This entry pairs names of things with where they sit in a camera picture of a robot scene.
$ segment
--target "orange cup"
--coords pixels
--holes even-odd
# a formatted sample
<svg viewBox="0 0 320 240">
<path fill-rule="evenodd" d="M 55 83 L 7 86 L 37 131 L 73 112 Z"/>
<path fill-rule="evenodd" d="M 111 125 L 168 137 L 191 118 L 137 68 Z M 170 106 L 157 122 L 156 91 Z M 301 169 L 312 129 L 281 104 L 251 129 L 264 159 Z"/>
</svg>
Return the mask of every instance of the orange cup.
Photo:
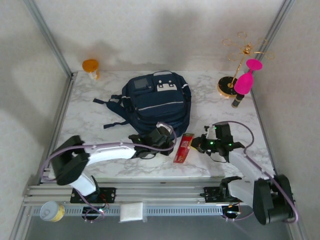
<svg viewBox="0 0 320 240">
<path fill-rule="evenodd" d="M 82 63 L 82 68 L 89 74 L 92 80 L 97 80 L 100 77 L 99 73 L 99 62 L 95 59 L 88 59 Z"/>
</svg>

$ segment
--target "pink object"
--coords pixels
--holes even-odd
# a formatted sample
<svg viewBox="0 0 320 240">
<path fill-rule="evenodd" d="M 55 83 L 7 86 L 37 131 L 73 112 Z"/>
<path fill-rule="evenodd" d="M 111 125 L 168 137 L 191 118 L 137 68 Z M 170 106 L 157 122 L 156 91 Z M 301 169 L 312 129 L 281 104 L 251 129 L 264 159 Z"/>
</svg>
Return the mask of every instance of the pink object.
<svg viewBox="0 0 320 240">
<path fill-rule="evenodd" d="M 262 63 L 259 60 L 254 59 L 254 58 L 248 59 L 248 61 L 246 61 L 246 65 L 250 69 L 250 72 L 259 71 L 263 68 Z"/>
<path fill-rule="evenodd" d="M 234 90 L 238 94 L 242 95 L 248 94 L 254 85 L 254 76 L 252 75 L 252 71 L 259 71 L 263 68 L 263 64 L 256 59 L 248 59 L 248 61 L 246 61 L 246 65 L 250 71 L 241 75 L 234 85 Z"/>
<path fill-rule="evenodd" d="M 250 92 L 250 89 L 254 85 L 254 76 L 252 75 L 251 71 L 248 73 L 243 74 L 238 78 L 234 85 L 234 90 L 238 94 L 245 95 Z"/>
</svg>

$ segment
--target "can lid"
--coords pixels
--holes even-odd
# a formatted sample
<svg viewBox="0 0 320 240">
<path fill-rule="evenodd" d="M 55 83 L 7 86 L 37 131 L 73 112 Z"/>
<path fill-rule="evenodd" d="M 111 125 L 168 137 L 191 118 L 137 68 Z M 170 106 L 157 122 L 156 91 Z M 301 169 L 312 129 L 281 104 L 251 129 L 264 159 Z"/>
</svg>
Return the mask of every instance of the can lid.
<svg viewBox="0 0 320 240">
<path fill-rule="evenodd" d="M 44 221 L 50 221 L 57 215 L 58 211 L 58 203 L 55 201 L 48 201 L 40 209 L 40 218 Z"/>
<path fill-rule="evenodd" d="M 83 63 L 82 63 L 82 68 L 83 70 L 85 70 L 87 73 L 92 73 L 94 72 L 95 70 L 97 70 L 99 67 L 99 62 L 95 59 L 88 59 L 88 60 L 85 60 Z"/>
</svg>

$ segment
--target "black cylinder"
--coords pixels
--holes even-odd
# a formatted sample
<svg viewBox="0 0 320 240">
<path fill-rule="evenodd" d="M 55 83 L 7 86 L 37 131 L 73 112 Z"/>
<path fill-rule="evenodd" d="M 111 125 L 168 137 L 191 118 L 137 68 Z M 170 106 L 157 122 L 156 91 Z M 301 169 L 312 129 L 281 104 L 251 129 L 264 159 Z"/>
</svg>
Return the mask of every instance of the black cylinder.
<svg viewBox="0 0 320 240">
<path fill-rule="evenodd" d="M 241 100 L 245 97 L 245 95 L 242 95 L 242 94 L 237 94 L 235 99 L 233 100 L 233 102 L 231 103 L 231 106 L 233 108 L 237 108 L 241 102 Z"/>
</svg>

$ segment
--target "black mount bracket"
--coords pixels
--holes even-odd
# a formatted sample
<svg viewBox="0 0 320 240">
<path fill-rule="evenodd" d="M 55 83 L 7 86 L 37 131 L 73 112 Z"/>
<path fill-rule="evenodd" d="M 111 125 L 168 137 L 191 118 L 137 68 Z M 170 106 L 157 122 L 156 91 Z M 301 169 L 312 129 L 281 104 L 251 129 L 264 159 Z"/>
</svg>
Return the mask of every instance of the black mount bracket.
<svg viewBox="0 0 320 240">
<path fill-rule="evenodd" d="M 85 199 L 90 203 L 90 204 L 105 204 L 106 202 L 108 204 L 114 204 L 115 203 L 115 198 L 116 198 L 116 188 L 115 187 L 100 187 L 99 188 L 100 192 L 97 195 L 97 197 L 90 198 L 89 196 L 86 196 Z M 78 192 L 73 189 L 71 198 L 70 198 L 70 203 L 72 204 L 83 204 L 84 201 L 82 198 L 79 196 Z"/>
<path fill-rule="evenodd" d="M 200 197 L 204 197 L 205 203 L 237 203 L 240 200 L 236 197 L 225 197 L 221 193 L 219 186 L 206 186 L 203 188 L 204 193 L 200 194 Z"/>
</svg>

